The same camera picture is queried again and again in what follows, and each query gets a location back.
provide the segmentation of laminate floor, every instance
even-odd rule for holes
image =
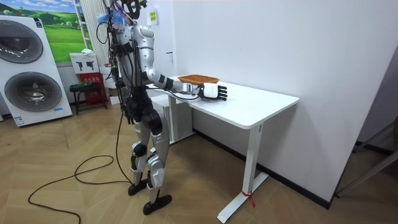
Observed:
[[[119,123],[117,106],[83,111],[57,121],[17,128],[13,120],[0,123],[0,224],[78,223],[76,217],[27,203],[39,186],[72,175],[86,158],[114,155]],[[134,127],[123,122],[119,155],[129,171]],[[351,156],[341,184],[366,172],[382,156],[361,152]],[[100,158],[81,169],[109,161]],[[146,190],[130,197],[128,184],[85,185],[68,179],[45,187],[33,196],[36,203],[77,212],[83,224],[110,223],[219,223],[217,214],[241,191],[244,162],[199,136],[170,147],[161,195],[171,194],[170,205],[144,216]],[[116,163],[80,176],[104,182],[123,180]],[[329,210],[321,208],[278,181],[268,178],[255,192],[256,208],[247,201],[229,224],[330,224],[398,223],[398,183],[378,173],[341,199]]]

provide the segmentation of silver robot leg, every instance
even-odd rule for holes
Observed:
[[[165,165],[167,154],[170,147],[169,126],[163,114],[159,115],[162,120],[162,132],[158,134],[150,134],[154,143],[155,152],[147,159],[149,202],[145,204],[143,212],[149,215],[152,212],[163,208],[172,201],[170,195],[159,197],[160,188],[163,186],[165,176]]]
[[[137,122],[134,120],[134,127],[139,141],[135,142],[131,146],[131,172],[133,185],[130,186],[128,190],[130,196],[135,195],[146,186],[147,181],[141,179],[146,165],[147,146],[150,136],[150,130],[145,127],[143,122]]]

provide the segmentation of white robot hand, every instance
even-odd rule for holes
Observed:
[[[200,98],[226,101],[226,98],[228,97],[225,86],[220,86],[213,83],[204,83],[198,85],[198,89],[198,96]]]

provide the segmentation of washer door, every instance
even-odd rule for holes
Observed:
[[[41,112],[58,105],[62,92],[51,77],[38,72],[23,72],[10,78],[4,88],[7,99],[16,107]]]
[[[40,37],[18,22],[0,20],[0,58],[14,63],[31,63],[43,53]]]

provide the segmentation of poster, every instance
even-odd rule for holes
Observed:
[[[40,18],[55,62],[85,48],[74,0],[0,0],[0,14]]]

